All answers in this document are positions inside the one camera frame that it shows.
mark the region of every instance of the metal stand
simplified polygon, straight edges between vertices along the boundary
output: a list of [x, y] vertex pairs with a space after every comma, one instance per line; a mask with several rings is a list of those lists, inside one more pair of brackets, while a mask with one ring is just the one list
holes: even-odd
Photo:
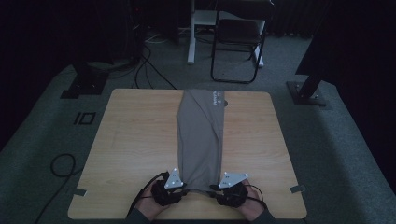
[[106, 84], [108, 73], [94, 71], [86, 63], [73, 64], [77, 76], [69, 87], [64, 91], [61, 99], [77, 99], [81, 94], [100, 95]]
[[320, 105], [326, 106], [328, 103], [322, 97], [318, 88], [309, 86], [309, 81], [303, 82], [286, 82], [288, 85], [291, 97], [297, 105]]

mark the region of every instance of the wooden table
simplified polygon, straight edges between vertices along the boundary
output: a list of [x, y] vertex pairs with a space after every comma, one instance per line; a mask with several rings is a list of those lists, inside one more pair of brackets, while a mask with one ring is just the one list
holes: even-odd
[[[177, 111], [183, 91], [114, 90], [68, 215], [125, 218], [137, 192], [160, 172], [177, 168]], [[276, 218], [303, 218], [306, 210], [266, 92], [226, 91], [222, 172], [248, 173]], [[240, 219], [235, 210], [197, 193], [158, 219]]]

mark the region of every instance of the black cable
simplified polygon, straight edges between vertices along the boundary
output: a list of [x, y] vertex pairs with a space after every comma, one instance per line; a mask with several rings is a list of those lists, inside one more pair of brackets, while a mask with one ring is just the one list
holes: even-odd
[[154, 181], [155, 181], [158, 177], [160, 177], [160, 176], [164, 177], [164, 176], [166, 176], [166, 173], [160, 173], [160, 174], [158, 174], [158, 175], [152, 177], [152, 178], [150, 179], [150, 181], [146, 184], [146, 186], [143, 187], [143, 188], [139, 191], [139, 193], [137, 193], [136, 197], [134, 198], [134, 201], [133, 201], [132, 204], [131, 204], [131, 207], [129, 208], [129, 211], [128, 211], [128, 215], [127, 215], [127, 216], [129, 216], [129, 215], [131, 214], [132, 210], [134, 210], [134, 207], [136, 206], [137, 202], [138, 202], [140, 199], [142, 199], [142, 194], [145, 192], [146, 188], [148, 188], [149, 185], [150, 185], [152, 182], [154, 182]]
[[252, 200], [252, 201], [255, 201], [255, 202], [258, 202], [258, 203], [261, 203], [261, 204], [264, 203], [263, 200], [260, 200], [260, 199], [257, 199], [257, 198], [252, 198], [252, 197], [249, 197], [249, 196], [241, 196], [241, 195], [239, 195], [239, 194], [229, 194], [229, 195], [230, 195], [230, 196], [237, 197], [237, 198], [250, 199], [250, 200]]
[[[149, 51], [150, 54], [151, 54], [151, 49], [149, 49], [149, 47], [147, 47], [146, 45], [145, 45], [145, 48], [148, 49], [148, 51]], [[170, 86], [172, 86], [172, 88], [173, 88], [174, 90], [177, 90], [177, 88], [176, 88], [168, 79], [166, 79], [166, 77], [164, 77], [163, 74], [160, 73], [160, 71], [157, 70], [157, 68], [149, 61], [149, 59], [147, 59], [144, 55], [142, 55], [142, 57], [148, 62], [148, 64], [157, 72], [157, 74], [158, 74], [163, 80], [165, 80]]]
[[[66, 175], [60, 175], [58, 174], [55, 169], [54, 169], [54, 165], [55, 162], [60, 159], [61, 157], [69, 157], [72, 159], [72, 167], [69, 171], [68, 174]], [[67, 184], [67, 182], [69, 181], [70, 177], [72, 177], [73, 175], [76, 175], [78, 173], [80, 173], [82, 171], [82, 169], [79, 169], [77, 171], [75, 171], [76, 169], [76, 158], [69, 153], [64, 153], [61, 155], [58, 155], [57, 157], [55, 157], [54, 159], [52, 159], [52, 162], [50, 163], [50, 171], [52, 172], [53, 175], [57, 176], [57, 177], [65, 177], [64, 182], [62, 183], [62, 185], [58, 188], [58, 190], [52, 195], [52, 197], [49, 199], [49, 201], [46, 203], [46, 205], [44, 206], [44, 208], [41, 210], [40, 214], [38, 215], [37, 219], [35, 220], [35, 224], [38, 223], [38, 221], [40, 220], [40, 218], [43, 216], [44, 212], [47, 210], [48, 206], [52, 203], [52, 201], [56, 198], [56, 196], [58, 196], [58, 194], [61, 192], [61, 190], [64, 188], [64, 186]]]
[[[139, 87], [139, 85], [138, 85], [138, 83], [137, 83], [137, 77], [138, 77], [138, 74], [139, 74], [139, 72], [140, 72], [140, 69], [142, 69], [143, 65], [147, 66], [146, 63], [148, 63], [148, 64], [154, 69], [154, 71], [155, 71], [163, 80], [165, 80], [174, 90], [177, 90], [177, 88], [176, 88], [166, 77], [164, 77], [163, 74], [161, 74], [161, 72], [158, 71], [158, 69], [149, 61], [149, 57], [151, 57], [151, 49], [150, 49], [149, 47], [147, 47], [146, 45], [145, 45], [144, 47], [148, 50], [148, 56], [145, 57], [143, 54], [141, 54], [141, 57], [142, 57], [144, 60], [143, 60], [143, 62], [140, 64], [140, 66], [139, 66], [139, 68], [137, 69], [137, 71], [134, 73], [134, 82], [132, 83], [131, 88], [133, 88], [134, 85], [136, 85], [136, 87], [137, 87], [138, 89], [140, 89], [140, 87]], [[150, 87], [151, 87], [152, 89], [154, 89], [154, 88], [152, 87], [151, 83], [149, 82], [149, 77], [148, 77], [148, 75], [147, 75], [147, 71], [146, 71], [146, 78], [147, 78], [147, 80], [148, 80], [148, 84], [150, 85]]]
[[257, 188], [256, 186], [254, 186], [254, 185], [245, 185], [245, 186], [253, 187], [254, 189], [258, 190], [260, 195], [262, 196], [262, 191], [259, 188]]

